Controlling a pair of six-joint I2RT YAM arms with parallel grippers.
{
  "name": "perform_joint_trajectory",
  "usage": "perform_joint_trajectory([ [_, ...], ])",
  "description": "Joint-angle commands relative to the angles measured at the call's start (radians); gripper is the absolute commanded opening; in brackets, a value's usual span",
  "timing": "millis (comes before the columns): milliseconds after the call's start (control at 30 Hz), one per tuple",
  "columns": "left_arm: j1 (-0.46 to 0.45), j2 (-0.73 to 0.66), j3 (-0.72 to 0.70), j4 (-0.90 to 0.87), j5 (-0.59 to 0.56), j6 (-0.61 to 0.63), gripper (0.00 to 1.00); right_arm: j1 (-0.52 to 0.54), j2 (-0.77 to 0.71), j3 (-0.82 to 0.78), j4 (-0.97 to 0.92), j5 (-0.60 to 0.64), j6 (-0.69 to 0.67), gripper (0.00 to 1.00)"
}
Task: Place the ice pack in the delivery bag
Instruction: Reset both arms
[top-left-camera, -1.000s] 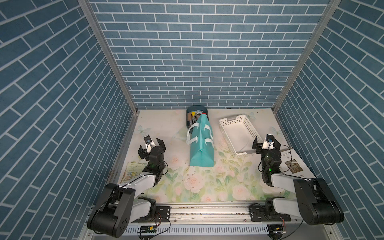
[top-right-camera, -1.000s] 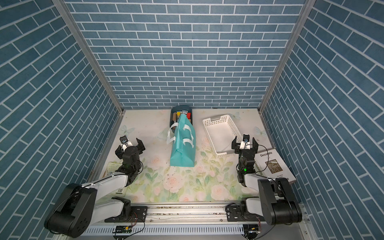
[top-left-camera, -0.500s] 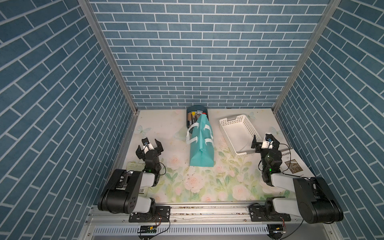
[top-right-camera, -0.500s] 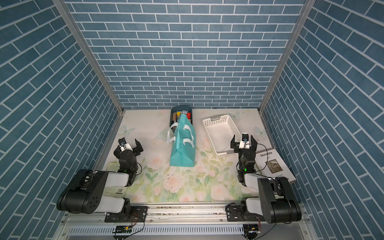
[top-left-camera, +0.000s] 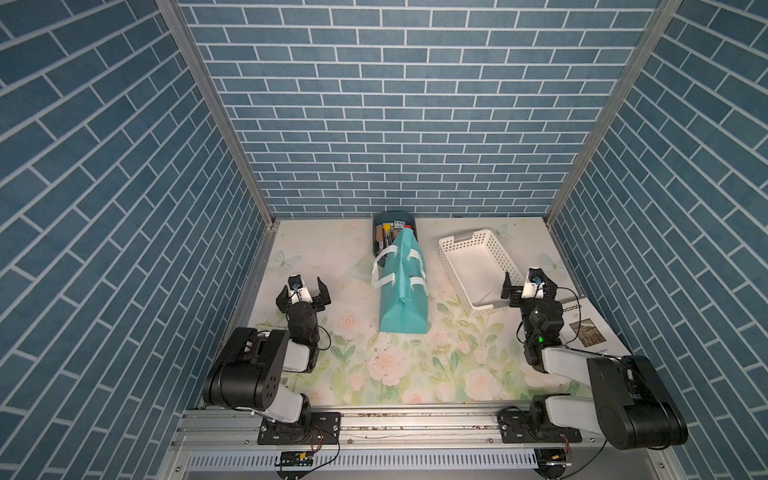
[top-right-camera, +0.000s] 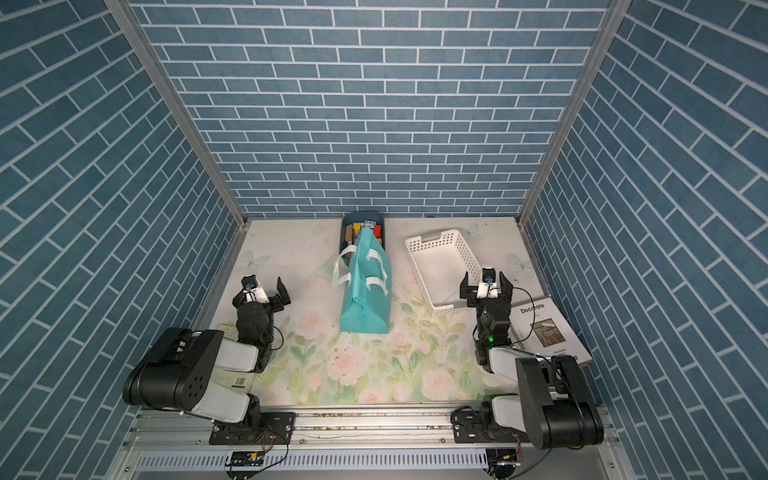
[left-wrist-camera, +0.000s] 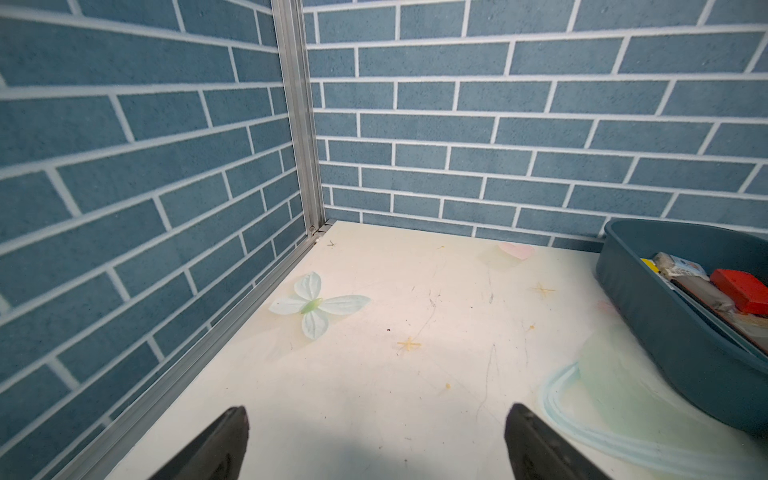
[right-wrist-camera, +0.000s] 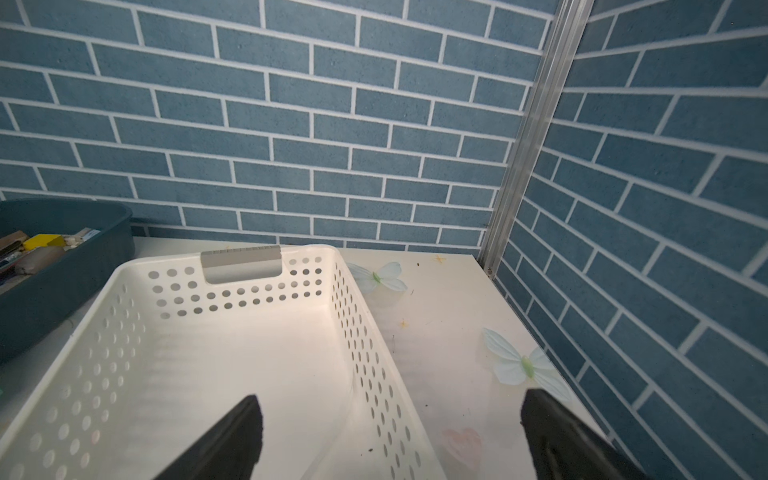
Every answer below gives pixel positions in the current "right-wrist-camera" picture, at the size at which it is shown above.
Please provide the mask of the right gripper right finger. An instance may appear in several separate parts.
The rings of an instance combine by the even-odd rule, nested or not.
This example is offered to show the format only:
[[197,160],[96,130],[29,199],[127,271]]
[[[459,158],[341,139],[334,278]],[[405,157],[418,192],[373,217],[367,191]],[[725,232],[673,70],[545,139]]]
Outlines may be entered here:
[[521,424],[539,479],[648,477],[543,389],[526,391]]

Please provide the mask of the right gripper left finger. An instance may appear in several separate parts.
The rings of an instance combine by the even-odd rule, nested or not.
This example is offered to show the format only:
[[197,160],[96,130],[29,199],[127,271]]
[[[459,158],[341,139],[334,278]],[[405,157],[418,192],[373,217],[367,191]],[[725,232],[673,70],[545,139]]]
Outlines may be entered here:
[[248,395],[156,479],[250,479],[262,447],[263,414]]

